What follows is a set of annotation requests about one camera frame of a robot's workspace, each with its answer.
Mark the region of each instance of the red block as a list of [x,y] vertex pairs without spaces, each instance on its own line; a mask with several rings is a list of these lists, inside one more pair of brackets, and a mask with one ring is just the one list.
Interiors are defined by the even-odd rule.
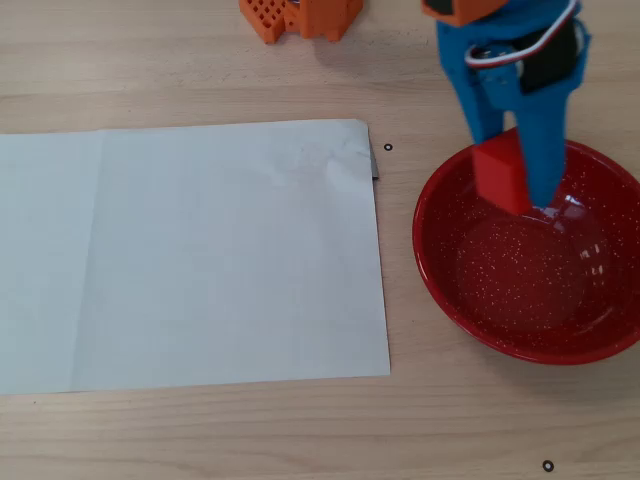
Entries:
[[473,148],[476,190],[485,200],[513,215],[532,205],[527,173],[516,128]]

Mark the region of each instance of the wooden table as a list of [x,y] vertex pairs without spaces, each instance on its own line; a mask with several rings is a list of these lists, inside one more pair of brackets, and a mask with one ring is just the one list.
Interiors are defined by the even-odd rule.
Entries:
[[[415,201],[470,137],[417,0],[367,3],[339,44],[267,47],[235,0],[0,0],[5,133],[369,122],[393,364],[390,378],[0,398],[0,478],[640,478],[640,347],[527,364],[478,345],[424,288]],[[569,134],[639,175],[640,3],[584,3],[595,41]]]

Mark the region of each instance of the white wire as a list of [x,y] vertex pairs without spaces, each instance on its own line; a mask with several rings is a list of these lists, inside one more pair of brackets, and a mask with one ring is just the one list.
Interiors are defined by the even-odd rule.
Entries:
[[469,50],[467,50],[467,53],[465,53],[465,63],[472,68],[488,68],[492,66],[505,65],[507,63],[515,63],[519,60],[524,59],[525,57],[536,53],[538,50],[544,47],[549,39],[556,34],[556,32],[560,29],[560,27],[562,27],[562,25],[564,25],[564,23],[578,6],[578,2],[579,0],[569,0],[569,5],[558,17],[558,19],[549,27],[544,35],[542,35],[542,37],[540,37],[540,39],[529,48],[494,58],[474,58],[473,52],[477,49],[477,46],[474,45]]

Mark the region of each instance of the speckled red bowl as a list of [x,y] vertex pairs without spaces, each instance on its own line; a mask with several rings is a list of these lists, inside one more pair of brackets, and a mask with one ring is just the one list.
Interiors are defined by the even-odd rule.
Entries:
[[520,217],[477,196],[463,150],[422,191],[413,244],[438,305],[500,352],[576,365],[640,339],[640,184],[584,145],[552,205]]

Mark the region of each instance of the orange object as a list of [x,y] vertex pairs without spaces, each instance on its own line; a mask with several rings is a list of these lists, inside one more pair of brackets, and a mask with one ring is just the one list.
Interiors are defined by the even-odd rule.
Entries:
[[239,0],[240,10],[265,43],[286,32],[302,38],[324,35],[339,41],[362,10],[364,0]]
[[485,200],[513,215],[532,207],[516,128],[473,147],[473,170],[476,190]]
[[429,7],[428,0],[421,1],[424,13],[455,27],[462,27],[480,20],[509,3],[509,0],[451,0],[453,14],[443,15]]

